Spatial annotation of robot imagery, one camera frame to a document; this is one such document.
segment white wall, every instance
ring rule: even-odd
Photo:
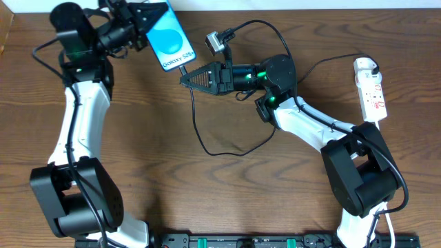
[[[66,1],[76,2],[83,8],[96,8],[98,2],[97,0],[3,0],[16,13],[50,12],[55,6]],[[170,2],[174,10],[441,8],[441,0],[170,0]]]

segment wood grain surface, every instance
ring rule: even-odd
[[[317,10],[179,12],[198,55],[193,70],[213,58],[206,34],[250,19],[274,24],[303,75],[315,62],[358,51],[381,65],[389,116],[380,122],[410,191],[408,207],[392,214],[396,233],[417,234],[423,247],[441,242],[441,10]],[[252,25],[231,41],[234,63],[258,63],[283,53],[269,28]],[[61,129],[65,99],[55,75],[31,59],[32,48],[55,36],[48,14],[18,14],[0,58],[0,246],[71,247],[55,238],[29,186],[45,166]],[[52,65],[61,46],[40,53]],[[194,133],[188,89],[179,72],[162,71],[148,48],[112,59],[116,85],[105,118],[101,162],[118,185],[126,210],[157,231],[195,234],[293,234],[333,231],[341,206],[320,154],[291,134],[245,157],[210,157]],[[342,121],[361,124],[353,59],[322,64],[299,95]],[[195,93],[197,123],[212,152],[244,152],[267,138],[253,101]],[[400,204],[398,191],[389,207]],[[385,221],[380,231],[388,232]]]

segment smartphone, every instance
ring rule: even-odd
[[[184,65],[196,58],[178,18],[168,0],[149,0],[146,3],[167,3],[168,11],[147,33],[147,38],[165,71]]]

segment green connector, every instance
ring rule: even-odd
[[[207,239],[206,238],[199,238],[198,239],[198,248],[207,248]]]
[[[296,248],[296,240],[293,238],[287,239],[287,248]]]

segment white power strip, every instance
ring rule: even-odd
[[[359,58],[353,62],[363,119],[375,123],[378,127],[378,121],[387,117],[387,111],[381,86],[381,72],[372,74],[376,67],[376,63],[370,58]]]

